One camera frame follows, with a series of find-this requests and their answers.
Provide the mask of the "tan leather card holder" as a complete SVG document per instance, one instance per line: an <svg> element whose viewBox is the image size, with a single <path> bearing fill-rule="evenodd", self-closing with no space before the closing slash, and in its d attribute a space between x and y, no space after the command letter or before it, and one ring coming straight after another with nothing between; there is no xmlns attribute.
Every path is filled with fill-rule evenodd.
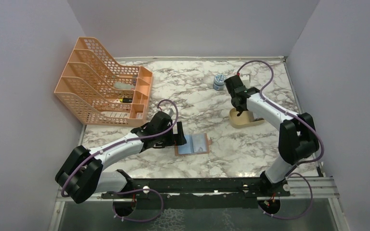
<svg viewBox="0 0 370 231"><path fill-rule="evenodd" d="M212 139L207 133L185 135L186 144L175 146L175 156L209 154Z"/></svg>

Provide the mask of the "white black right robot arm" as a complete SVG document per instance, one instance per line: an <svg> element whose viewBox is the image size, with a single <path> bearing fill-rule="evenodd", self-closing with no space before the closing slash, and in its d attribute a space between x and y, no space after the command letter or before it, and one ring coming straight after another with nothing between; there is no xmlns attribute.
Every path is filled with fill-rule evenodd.
<svg viewBox="0 0 370 231"><path fill-rule="evenodd" d="M319 150L313 118L308 113L298 114L275 104L255 87L246 88L238 75L226 79L225 86L231 96L231 104L239 114L252 112L279 131L279 156L260 174L258 184L259 191L270 196L301 160Z"/></svg>

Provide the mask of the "silver vip credit card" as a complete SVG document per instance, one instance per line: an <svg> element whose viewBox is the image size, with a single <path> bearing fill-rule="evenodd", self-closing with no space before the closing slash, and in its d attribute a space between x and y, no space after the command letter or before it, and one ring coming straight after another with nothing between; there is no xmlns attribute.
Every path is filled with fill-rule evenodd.
<svg viewBox="0 0 370 231"><path fill-rule="evenodd" d="M194 153L205 153L207 152L206 134L194 134L192 135L193 152Z"/></svg>

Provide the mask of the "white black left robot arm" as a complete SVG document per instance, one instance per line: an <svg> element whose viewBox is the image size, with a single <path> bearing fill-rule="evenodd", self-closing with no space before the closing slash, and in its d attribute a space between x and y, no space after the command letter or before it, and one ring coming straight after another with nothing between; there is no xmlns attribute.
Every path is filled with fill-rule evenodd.
<svg viewBox="0 0 370 231"><path fill-rule="evenodd" d="M55 181L61 186L62 195L77 204L94 193L114 191L124 198L132 193L129 176L120 170L104 173L106 168L147 149L184 144L182 122L174 121L169 114L159 111L150 122L132 129L123 138L92 149L82 145L75 147L55 175Z"/></svg>

